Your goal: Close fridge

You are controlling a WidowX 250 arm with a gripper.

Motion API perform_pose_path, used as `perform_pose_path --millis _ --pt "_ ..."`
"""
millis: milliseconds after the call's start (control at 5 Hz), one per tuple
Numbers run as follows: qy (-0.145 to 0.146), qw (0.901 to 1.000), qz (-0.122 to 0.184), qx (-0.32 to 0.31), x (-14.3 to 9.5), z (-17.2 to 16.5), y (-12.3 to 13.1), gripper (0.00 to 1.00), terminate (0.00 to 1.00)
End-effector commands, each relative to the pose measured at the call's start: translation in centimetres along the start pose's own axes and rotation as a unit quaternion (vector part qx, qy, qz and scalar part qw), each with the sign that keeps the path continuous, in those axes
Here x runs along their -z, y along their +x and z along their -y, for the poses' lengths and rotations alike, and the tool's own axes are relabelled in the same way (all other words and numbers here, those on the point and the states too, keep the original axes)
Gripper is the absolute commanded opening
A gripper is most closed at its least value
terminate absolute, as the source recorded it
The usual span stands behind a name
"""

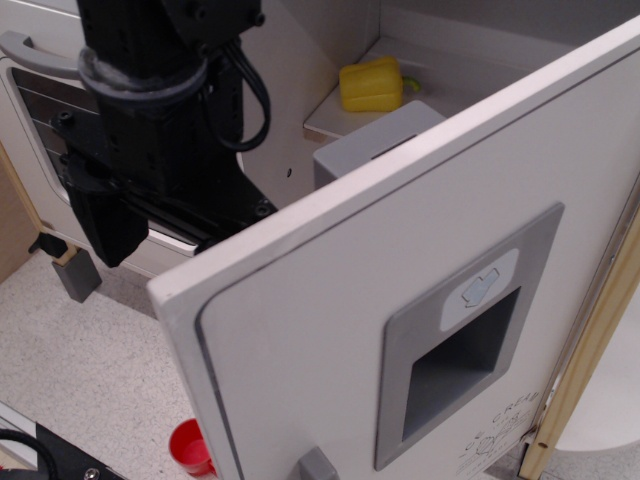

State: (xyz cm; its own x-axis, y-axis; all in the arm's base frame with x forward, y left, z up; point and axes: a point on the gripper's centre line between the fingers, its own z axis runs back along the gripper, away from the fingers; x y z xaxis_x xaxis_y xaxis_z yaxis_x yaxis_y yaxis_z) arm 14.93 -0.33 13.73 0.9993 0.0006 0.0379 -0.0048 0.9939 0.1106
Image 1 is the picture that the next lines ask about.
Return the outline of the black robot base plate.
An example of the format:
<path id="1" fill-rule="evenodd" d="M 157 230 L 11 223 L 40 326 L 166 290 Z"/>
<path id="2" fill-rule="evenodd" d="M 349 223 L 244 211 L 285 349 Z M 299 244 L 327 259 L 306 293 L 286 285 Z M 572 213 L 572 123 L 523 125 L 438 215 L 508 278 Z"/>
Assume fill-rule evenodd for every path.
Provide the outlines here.
<path id="1" fill-rule="evenodd" d="M 33 472 L 8 469 L 2 479 L 123 479 L 110 466 L 38 423 L 29 422 L 26 429 L 1 424 L 1 447 L 36 468 Z"/>

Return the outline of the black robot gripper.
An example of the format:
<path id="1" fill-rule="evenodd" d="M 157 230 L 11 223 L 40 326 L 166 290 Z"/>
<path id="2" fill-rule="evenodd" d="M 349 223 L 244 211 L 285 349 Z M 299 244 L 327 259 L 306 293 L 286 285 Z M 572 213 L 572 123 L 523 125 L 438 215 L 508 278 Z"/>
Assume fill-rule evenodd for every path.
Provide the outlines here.
<path id="1" fill-rule="evenodd" d="M 98 107 L 57 113 L 51 126 L 67 147 L 72 210 L 106 266 L 133 254 L 152 223 L 203 250 L 276 212 L 228 146 L 243 132 L 236 75 L 169 106 Z"/>

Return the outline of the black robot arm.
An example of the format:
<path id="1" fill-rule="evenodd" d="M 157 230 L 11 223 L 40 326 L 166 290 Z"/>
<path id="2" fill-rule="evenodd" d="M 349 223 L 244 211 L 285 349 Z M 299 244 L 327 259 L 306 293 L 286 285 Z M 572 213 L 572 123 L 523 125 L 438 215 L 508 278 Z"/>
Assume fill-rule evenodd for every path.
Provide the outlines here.
<path id="1" fill-rule="evenodd" d="M 78 60 L 96 114 L 63 111 L 63 184 L 94 252 L 116 267 L 151 224 L 205 250 L 275 212 L 237 157 L 243 93 L 264 116 L 267 89 L 240 36 L 265 17 L 257 1 L 83 1 Z"/>

